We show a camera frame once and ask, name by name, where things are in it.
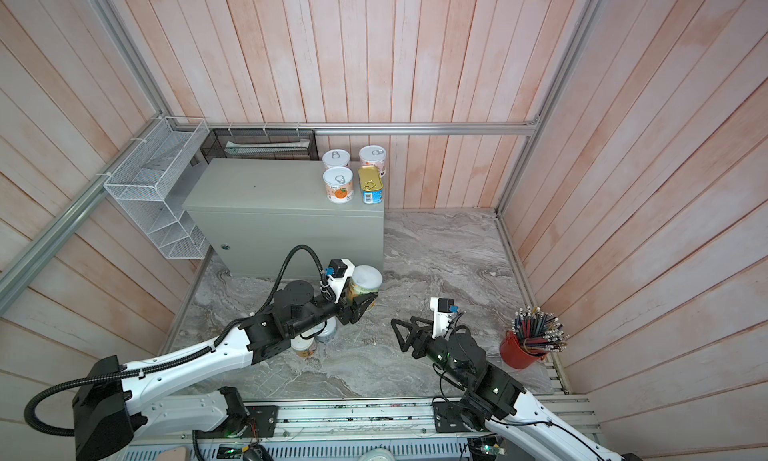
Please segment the yellow can plastic lid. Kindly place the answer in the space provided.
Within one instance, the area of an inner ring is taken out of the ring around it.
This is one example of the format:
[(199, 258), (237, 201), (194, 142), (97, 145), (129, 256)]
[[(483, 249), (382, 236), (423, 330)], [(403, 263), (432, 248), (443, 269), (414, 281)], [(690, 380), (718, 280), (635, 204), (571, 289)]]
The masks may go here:
[(365, 294), (377, 294), (382, 282), (383, 276), (375, 267), (356, 266), (347, 287), (346, 298), (352, 301)]

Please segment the gold rectangular sardine tin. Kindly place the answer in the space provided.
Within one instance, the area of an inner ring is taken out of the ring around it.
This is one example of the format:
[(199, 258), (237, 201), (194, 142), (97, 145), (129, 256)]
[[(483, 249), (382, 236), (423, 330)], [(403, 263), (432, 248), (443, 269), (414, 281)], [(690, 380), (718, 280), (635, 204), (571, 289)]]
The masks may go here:
[(359, 184), (366, 204), (378, 204), (383, 201), (383, 183), (379, 169), (373, 165), (358, 168)]

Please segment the orange labelled can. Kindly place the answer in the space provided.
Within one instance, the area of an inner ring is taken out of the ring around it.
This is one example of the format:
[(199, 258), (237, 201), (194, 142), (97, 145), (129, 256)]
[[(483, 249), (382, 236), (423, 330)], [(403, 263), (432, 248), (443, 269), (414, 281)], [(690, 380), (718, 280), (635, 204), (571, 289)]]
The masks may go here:
[(354, 196), (354, 178), (350, 168), (335, 166), (323, 173), (328, 199), (333, 203), (346, 203)]

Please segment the pink labelled can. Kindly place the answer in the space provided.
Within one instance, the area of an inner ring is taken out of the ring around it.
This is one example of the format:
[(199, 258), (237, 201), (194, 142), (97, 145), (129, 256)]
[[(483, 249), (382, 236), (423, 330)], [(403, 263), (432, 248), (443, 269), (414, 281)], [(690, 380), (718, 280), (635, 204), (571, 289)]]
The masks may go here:
[(326, 169), (348, 167), (350, 160), (350, 153), (344, 149), (331, 149), (326, 151), (322, 156), (322, 162)]

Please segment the pink can front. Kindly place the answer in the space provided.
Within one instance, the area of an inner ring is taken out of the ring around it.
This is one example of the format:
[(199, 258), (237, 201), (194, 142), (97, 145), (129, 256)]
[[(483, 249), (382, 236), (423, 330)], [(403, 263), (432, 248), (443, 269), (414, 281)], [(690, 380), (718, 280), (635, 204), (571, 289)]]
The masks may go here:
[(379, 175), (386, 175), (386, 149), (380, 145), (366, 145), (358, 152), (360, 164), (362, 166), (374, 166), (378, 169)]

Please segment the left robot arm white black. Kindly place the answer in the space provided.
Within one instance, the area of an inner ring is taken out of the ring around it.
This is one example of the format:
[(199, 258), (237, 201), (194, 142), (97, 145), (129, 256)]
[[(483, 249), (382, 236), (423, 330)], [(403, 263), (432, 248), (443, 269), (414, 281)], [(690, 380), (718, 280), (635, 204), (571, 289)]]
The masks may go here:
[[(43, 434), (73, 438), (78, 460), (101, 460), (119, 452), (160, 423), (167, 396), (268, 360), (288, 350), (295, 339), (311, 340), (330, 319), (355, 324), (378, 296), (376, 291), (353, 294), (352, 278), (359, 268), (347, 259), (315, 268), (318, 290), (303, 280), (277, 279), (259, 309), (230, 321), (217, 337), (141, 361), (103, 358), (86, 377), (33, 396), (23, 411), (25, 423)], [(43, 401), (64, 391), (75, 393), (71, 428), (48, 424), (37, 414)]]

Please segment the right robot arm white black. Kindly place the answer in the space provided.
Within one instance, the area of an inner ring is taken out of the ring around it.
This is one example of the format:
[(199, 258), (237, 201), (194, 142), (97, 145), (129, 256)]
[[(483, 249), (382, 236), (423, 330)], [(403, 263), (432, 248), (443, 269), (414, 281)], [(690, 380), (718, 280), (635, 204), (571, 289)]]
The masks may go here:
[(393, 319), (400, 349), (427, 358), (437, 373), (462, 392), (448, 405), (473, 431), (490, 431), (537, 460), (637, 460), (589, 439), (544, 406), (518, 380), (492, 364), (463, 325), (433, 334), (432, 323), (418, 317)]

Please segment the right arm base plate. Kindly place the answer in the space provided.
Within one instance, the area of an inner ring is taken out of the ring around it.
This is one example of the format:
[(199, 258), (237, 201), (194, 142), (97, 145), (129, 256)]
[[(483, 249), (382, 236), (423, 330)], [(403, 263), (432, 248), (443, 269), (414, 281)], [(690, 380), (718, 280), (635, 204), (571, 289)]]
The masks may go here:
[(488, 421), (503, 420), (517, 413), (513, 406), (471, 397), (458, 401), (433, 398), (431, 405), (438, 433), (486, 432)]

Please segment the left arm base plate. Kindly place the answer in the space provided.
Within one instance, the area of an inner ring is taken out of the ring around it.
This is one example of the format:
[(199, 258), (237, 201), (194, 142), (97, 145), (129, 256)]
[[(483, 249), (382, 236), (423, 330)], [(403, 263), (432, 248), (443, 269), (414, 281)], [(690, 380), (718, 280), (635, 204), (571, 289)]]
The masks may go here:
[(274, 436), (279, 407), (277, 405), (247, 406), (248, 415), (230, 417), (213, 431), (199, 432), (201, 439), (262, 439)]

